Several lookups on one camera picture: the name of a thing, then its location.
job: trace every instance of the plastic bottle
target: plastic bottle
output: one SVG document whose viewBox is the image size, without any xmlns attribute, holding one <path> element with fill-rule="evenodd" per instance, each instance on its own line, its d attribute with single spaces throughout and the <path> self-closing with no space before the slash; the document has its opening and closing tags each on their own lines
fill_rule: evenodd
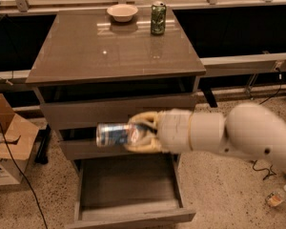
<svg viewBox="0 0 286 229">
<path fill-rule="evenodd" d="M 286 200 L 286 185 L 283 189 L 279 188 L 274 190 L 269 196 L 266 197 L 266 202 L 271 207 L 276 207 Z"/>
</svg>

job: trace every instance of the can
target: can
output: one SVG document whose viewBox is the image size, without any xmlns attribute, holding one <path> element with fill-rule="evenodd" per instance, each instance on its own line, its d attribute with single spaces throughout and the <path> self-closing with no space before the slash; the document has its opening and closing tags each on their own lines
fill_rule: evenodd
<svg viewBox="0 0 286 229">
<path fill-rule="evenodd" d="M 163 34 L 165 31 L 166 5 L 157 1 L 152 4 L 151 34 Z"/>
<path fill-rule="evenodd" d="M 148 127 L 134 123 L 101 123 L 96 128 L 98 147 L 132 144 L 145 136 Z"/>
</svg>

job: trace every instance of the green can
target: green can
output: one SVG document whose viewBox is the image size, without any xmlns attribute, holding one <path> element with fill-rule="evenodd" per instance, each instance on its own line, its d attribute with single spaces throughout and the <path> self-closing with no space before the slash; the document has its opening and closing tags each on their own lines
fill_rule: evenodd
<svg viewBox="0 0 286 229">
<path fill-rule="evenodd" d="M 151 34 L 163 34 L 165 31 L 166 5 L 157 1 L 152 5 Z"/>
</svg>

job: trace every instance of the brown tabletop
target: brown tabletop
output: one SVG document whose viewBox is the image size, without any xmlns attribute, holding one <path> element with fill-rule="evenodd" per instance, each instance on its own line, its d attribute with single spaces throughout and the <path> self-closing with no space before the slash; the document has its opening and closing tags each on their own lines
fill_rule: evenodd
<svg viewBox="0 0 286 229">
<path fill-rule="evenodd" d="M 202 75 L 205 68 L 168 8 L 163 35 L 151 35 L 151 8 L 117 23 L 106 10 L 60 11 L 27 79 L 32 85 Z"/>
</svg>

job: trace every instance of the open drawer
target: open drawer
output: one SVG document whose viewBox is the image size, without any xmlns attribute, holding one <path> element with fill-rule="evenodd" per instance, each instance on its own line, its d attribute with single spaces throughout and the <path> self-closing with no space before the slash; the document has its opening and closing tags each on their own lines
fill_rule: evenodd
<svg viewBox="0 0 286 229">
<path fill-rule="evenodd" d="M 171 155 L 82 160 L 75 222 L 67 228 L 142 228 L 191 221 Z"/>
</svg>

